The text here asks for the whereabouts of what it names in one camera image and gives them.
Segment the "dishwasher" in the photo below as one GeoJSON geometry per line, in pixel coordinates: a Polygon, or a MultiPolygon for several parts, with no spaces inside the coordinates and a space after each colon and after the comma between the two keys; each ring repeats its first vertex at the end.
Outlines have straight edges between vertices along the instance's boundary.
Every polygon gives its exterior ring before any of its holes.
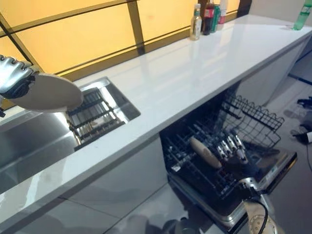
{"type": "Polygon", "coordinates": [[[253,177],[270,194],[297,160],[295,152],[275,148],[284,119],[241,96],[232,86],[160,132],[169,183],[203,210],[226,233],[235,234],[247,222],[235,170],[224,166],[218,145],[239,136],[249,160],[236,170],[253,177]],[[207,164],[191,147],[204,144],[222,163],[207,164]]]}

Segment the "frosted glass panel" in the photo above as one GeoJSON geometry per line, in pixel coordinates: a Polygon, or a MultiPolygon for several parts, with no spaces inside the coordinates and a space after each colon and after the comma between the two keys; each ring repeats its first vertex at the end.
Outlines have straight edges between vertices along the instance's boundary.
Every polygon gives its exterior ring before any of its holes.
{"type": "Polygon", "coordinates": [[[127,4],[44,24],[17,36],[48,73],[135,45],[127,4]]]}
{"type": "Polygon", "coordinates": [[[197,0],[140,0],[137,2],[144,40],[190,26],[197,0]]]}
{"type": "Polygon", "coordinates": [[[112,0],[0,0],[0,12],[11,27],[112,0]]]}
{"type": "MultiPolygon", "coordinates": [[[[240,0],[228,0],[227,12],[238,10],[240,0]]],[[[215,0],[215,4],[220,4],[220,0],[215,0]]]]}
{"type": "Polygon", "coordinates": [[[0,54],[14,57],[17,60],[25,60],[24,56],[19,52],[8,37],[0,38],[0,54]]]}

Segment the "robotic hand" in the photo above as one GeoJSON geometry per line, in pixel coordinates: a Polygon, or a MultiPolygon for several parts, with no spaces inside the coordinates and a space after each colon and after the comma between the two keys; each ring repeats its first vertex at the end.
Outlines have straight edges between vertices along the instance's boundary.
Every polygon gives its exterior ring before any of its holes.
{"type": "Polygon", "coordinates": [[[0,55],[0,117],[5,114],[1,108],[4,98],[14,99],[26,95],[35,82],[38,68],[27,61],[17,61],[0,55]]]}
{"type": "Polygon", "coordinates": [[[238,135],[228,136],[217,147],[220,157],[228,164],[227,170],[232,171],[239,180],[239,188],[249,220],[251,234],[284,234],[273,220],[274,207],[265,191],[262,191],[253,175],[246,148],[238,135]],[[241,169],[249,168],[245,173],[241,169]]]}

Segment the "dish rack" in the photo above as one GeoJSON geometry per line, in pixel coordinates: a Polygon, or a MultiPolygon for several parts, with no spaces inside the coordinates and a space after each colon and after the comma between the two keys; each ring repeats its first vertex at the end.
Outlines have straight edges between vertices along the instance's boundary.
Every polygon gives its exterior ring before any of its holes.
{"type": "Polygon", "coordinates": [[[98,88],[84,91],[83,96],[84,101],[80,107],[65,113],[69,129],[78,143],[75,150],[125,124],[98,88]]]}
{"type": "Polygon", "coordinates": [[[241,96],[217,96],[160,133],[167,171],[208,197],[212,206],[219,202],[230,204],[233,196],[229,195],[238,193],[235,176],[224,167],[210,167],[193,151],[190,138],[201,141],[222,162],[217,145],[226,136],[237,134],[246,146],[249,160],[257,164],[261,155],[274,150],[281,139],[276,131],[283,122],[283,118],[241,96]]]}

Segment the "black wire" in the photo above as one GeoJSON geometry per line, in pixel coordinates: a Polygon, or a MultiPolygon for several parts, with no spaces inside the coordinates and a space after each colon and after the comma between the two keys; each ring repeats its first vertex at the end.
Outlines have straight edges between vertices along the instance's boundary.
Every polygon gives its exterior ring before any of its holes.
{"type": "Polygon", "coordinates": [[[308,146],[307,146],[307,161],[308,161],[308,165],[309,165],[310,171],[312,172],[312,166],[311,166],[311,163],[310,163],[309,147],[308,146]]]}
{"type": "Polygon", "coordinates": [[[268,216],[269,216],[269,213],[268,213],[268,209],[265,207],[265,205],[263,205],[260,201],[257,201],[257,200],[254,200],[254,199],[250,199],[248,201],[251,201],[251,202],[254,202],[254,203],[257,203],[259,205],[261,205],[263,208],[264,208],[264,211],[265,211],[265,215],[264,215],[264,221],[262,223],[262,226],[258,232],[258,234],[262,234],[263,233],[263,230],[265,228],[265,225],[267,224],[267,221],[268,221],[268,216]]]}

